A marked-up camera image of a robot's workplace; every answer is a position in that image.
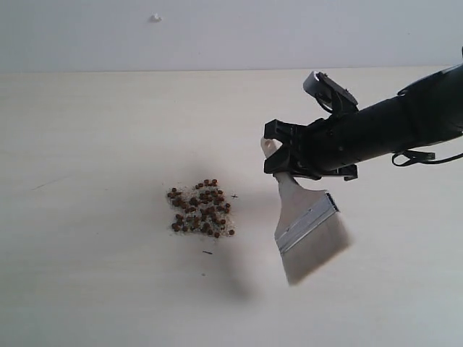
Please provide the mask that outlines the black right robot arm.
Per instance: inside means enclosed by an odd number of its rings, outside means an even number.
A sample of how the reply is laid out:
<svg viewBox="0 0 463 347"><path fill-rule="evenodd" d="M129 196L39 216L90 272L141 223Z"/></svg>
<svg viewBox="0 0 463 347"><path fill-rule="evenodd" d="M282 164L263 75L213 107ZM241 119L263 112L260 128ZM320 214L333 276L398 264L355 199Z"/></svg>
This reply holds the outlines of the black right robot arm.
<svg viewBox="0 0 463 347"><path fill-rule="evenodd" d="M403 166L436 165L434 153L418 148L462 136L462 65L423 77L364 109L323 72L311 72L303 90L329 116L308 125L266 123L264 139L281 143L264 161L266 174L351 181L358 177L358 163L387 154L406 157Z"/></svg>

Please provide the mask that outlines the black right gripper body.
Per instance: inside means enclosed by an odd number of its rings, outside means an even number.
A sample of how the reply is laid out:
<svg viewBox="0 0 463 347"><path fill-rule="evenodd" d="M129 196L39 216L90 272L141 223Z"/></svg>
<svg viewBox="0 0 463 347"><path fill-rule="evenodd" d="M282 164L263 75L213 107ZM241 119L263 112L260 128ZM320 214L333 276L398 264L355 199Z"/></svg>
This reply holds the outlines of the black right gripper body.
<svg viewBox="0 0 463 347"><path fill-rule="evenodd" d="M314 180L341 176L349 181L357 178L358 163L393 152L394 115L359 111L293 124L289 133L289 172Z"/></svg>

